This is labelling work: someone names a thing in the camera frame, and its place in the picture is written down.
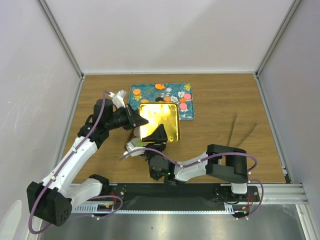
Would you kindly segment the gold cookie tin box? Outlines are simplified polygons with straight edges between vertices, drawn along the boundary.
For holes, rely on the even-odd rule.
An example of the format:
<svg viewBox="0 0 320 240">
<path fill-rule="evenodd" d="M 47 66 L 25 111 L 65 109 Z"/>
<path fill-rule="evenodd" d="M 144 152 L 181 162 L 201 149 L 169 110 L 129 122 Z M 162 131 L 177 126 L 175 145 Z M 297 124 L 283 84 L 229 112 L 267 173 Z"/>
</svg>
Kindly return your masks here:
<svg viewBox="0 0 320 240">
<path fill-rule="evenodd" d="M 131 133 L 130 133 L 130 135 L 129 135 L 129 137 L 128 137 L 127 143 L 128 143 L 131 139 L 135 138 L 135 136 L 134 136 L 134 134 L 133 134 L 133 131 L 134 131 L 134 130 L 131 131 Z"/>
</svg>

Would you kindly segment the green round cookie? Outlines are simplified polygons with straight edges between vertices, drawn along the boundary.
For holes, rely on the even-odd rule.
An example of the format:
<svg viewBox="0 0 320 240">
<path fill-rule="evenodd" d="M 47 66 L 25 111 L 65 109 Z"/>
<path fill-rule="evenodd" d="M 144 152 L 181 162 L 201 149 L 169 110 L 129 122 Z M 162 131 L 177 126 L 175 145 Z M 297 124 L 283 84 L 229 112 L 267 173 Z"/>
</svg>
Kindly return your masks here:
<svg viewBox="0 0 320 240">
<path fill-rule="evenodd" d="M 145 146 L 144 143 L 141 142 L 141 141 L 137 141 L 137 142 L 135 143 L 135 145 L 136 145 L 137 147 L 144 147 L 144 146 Z"/>
</svg>

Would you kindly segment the gold tin lid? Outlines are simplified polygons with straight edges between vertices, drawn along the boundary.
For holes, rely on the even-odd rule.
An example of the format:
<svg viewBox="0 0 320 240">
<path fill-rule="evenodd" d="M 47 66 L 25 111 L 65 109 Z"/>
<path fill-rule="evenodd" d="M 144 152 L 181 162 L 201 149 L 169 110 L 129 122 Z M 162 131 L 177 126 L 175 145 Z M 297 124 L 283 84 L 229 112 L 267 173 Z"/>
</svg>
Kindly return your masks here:
<svg viewBox="0 0 320 240">
<path fill-rule="evenodd" d="M 144 102 L 139 105 L 139 115 L 148 123 L 139 127 L 139 137 L 151 135 L 161 124 L 167 134 L 168 143 L 178 142 L 181 138 L 178 105 L 171 102 Z"/>
</svg>

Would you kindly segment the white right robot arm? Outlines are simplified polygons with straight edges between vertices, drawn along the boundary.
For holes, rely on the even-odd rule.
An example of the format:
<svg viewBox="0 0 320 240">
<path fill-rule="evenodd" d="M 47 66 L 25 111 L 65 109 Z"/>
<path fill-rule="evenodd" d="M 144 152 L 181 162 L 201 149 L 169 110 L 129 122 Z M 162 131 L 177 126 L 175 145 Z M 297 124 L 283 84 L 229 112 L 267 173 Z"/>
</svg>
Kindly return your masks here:
<svg viewBox="0 0 320 240">
<path fill-rule="evenodd" d="M 141 138 L 146 143 L 143 156 L 148 163 L 150 177 L 163 179 L 167 185 L 177 186 L 189 180 L 210 176 L 231 184 L 230 195 L 236 201 L 248 196 L 247 152 L 240 148 L 210 144 L 201 155 L 186 161 L 170 160 L 163 154 L 168 136 L 163 124 Z"/>
</svg>

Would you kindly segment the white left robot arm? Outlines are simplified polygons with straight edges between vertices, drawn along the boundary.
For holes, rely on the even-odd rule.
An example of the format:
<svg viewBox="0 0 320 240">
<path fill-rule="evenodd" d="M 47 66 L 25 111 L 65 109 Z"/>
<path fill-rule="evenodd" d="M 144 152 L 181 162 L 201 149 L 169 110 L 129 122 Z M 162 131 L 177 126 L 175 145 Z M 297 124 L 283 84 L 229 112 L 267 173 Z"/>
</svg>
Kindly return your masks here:
<svg viewBox="0 0 320 240">
<path fill-rule="evenodd" d="M 111 130 L 131 130 L 146 125 L 148 120 L 141 117 L 129 104 L 114 107 L 110 99 L 99 99 L 93 107 L 85 125 L 79 130 L 70 150 L 41 182 L 31 182 L 27 187 L 30 211 L 28 226 L 33 217 L 38 217 L 57 227 L 63 225 L 74 208 L 88 200 L 117 199 L 110 194 L 109 180 L 93 174 L 76 187 L 71 183 L 87 160 L 109 137 Z"/>
</svg>

